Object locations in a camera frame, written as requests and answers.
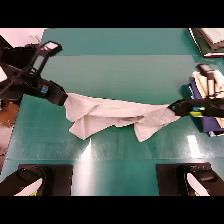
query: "dark blue fabric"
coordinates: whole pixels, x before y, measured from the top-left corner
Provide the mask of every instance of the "dark blue fabric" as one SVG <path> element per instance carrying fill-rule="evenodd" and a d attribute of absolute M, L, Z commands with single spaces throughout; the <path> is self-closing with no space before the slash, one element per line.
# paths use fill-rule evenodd
<path fill-rule="evenodd" d="M 201 94 L 199 93 L 195 79 L 193 77 L 189 78 L 191 88 L 194 93 L 194 97 L 196 99 L 201 99 Z M 203 117 L 202 120 L 202 127 L 203 132 L 209 132 L 209 131 L 224 131 L 224 128 L 221 128 L 218 121 L 214 117 Z"/>

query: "wooden floor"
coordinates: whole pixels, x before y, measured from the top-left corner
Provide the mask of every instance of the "wooden floor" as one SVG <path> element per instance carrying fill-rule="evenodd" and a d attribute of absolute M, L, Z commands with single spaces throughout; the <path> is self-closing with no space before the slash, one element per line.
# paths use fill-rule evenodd
<path fill-rule="evenodd" d="M 0 173 L 8 151 L 10 137 L 16 122 L 19 106 L 9 103 L 0 111 Z"/>

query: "green table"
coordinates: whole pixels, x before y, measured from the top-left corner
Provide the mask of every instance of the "green table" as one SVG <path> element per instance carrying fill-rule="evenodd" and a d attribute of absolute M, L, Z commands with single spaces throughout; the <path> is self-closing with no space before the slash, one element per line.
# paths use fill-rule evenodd
<path fill-rule="evenodd" d="M 169 104 L 197 63 L 224 72 L 222 59 L 199 56 L 186 29 L 49 29 L 48 40 L 64 51 L 42 76 L 87 96 Z M 68 131 L 64 107 L 24 96 L 0 181 L 21 163 L 74 164 L 72 195 L 158 195 L 156 163 L 208 161 L 224 178 L 224 138 L 201 133 L 197 121 L 181 118 L 142 143 L 132 125 L 83 141 Z"/>

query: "table surface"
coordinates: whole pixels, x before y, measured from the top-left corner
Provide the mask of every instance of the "table surface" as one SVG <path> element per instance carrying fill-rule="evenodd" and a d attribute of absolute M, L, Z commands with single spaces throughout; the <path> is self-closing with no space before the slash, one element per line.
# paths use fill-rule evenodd
<path fill-rule="evenodd" d="M 224 72 L 223 59 L 199 55 L 187 29 L 48 29 L 48 40 L 64 50 L 42 77 L 92 97 L 170 104 L 187 93 L 197 63 Z M 72 195 L 158 195 L 157 163 L 208 161 L 224 178 L 224 137 L 208 137 L 200 124 L 180 118 L 142 143 L 133 125 L 83 141 L 68 131 L 64 107 L 24 96 L 0 181 L 23 163 L 74 164 Z"/>

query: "cloth fold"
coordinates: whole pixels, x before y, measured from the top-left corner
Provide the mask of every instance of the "cloth fold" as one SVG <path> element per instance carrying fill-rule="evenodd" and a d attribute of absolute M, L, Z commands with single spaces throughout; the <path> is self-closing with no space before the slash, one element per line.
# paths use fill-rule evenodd
<path fill-rule="evenodd" d="M 67 119 L 75 122 L 69 131 L 83 140 L 113 125 L 124 127 L 134 124 L 135 134 L 139 142 L 143 142 L 180 118 L 167 108 L 168 104 L 141 104 L 75 93 L 68 93 L 64 106 Z"/>

